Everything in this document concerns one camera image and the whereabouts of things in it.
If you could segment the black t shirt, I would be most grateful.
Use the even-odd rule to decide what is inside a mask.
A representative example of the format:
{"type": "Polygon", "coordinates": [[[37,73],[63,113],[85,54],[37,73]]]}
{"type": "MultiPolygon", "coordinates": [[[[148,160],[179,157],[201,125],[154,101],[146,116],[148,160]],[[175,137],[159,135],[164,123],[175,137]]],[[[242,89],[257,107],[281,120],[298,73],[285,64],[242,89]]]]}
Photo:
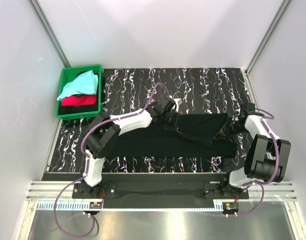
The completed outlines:
{"type": "Polygon", "coordinates": [[[118,137],[109,157],[225,157],[233,158],[237,144],[215,139],[229,119],[226,113],[186,114],[179,116],[178,130],[151,125],[118,137]]]}

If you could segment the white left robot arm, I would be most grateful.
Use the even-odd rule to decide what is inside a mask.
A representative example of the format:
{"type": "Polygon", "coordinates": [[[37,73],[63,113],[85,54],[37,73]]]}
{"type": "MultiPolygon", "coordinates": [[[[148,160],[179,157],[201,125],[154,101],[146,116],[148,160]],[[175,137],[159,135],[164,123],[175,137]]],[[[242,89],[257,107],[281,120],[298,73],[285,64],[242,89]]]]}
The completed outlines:
{"type": "Polygon", "coordinates": [[[100,113],[88,127],[81,143],[81,151],[86,155],[81,180],[83,192],[90,198],[100,194],[105,158],[112,152],[120,135],[159,123],[175,129],[179,122],[181,104],[180,98],[165,95],[160,101],[147,103],[131,113],[108,116],[100,113]]]}

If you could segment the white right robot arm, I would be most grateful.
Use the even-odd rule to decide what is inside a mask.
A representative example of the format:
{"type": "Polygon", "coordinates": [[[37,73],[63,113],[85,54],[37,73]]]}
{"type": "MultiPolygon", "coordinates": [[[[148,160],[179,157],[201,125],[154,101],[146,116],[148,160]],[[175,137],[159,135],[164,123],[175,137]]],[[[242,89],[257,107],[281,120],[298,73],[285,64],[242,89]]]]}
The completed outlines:
{"type": "Polygon", "coordinates": [[[248,132],[253,142],[244,167],[228,173],[220,185],[220,194],[231,198],[237,191],[245,191],[255,184],[280,183],[286,173],[291,143],[280,138],[269,127],[267,120],[275,117],[247,102],[240,114],[227,120],[214,137],[215,140],[233,140],[233,136],[248,132]]]}

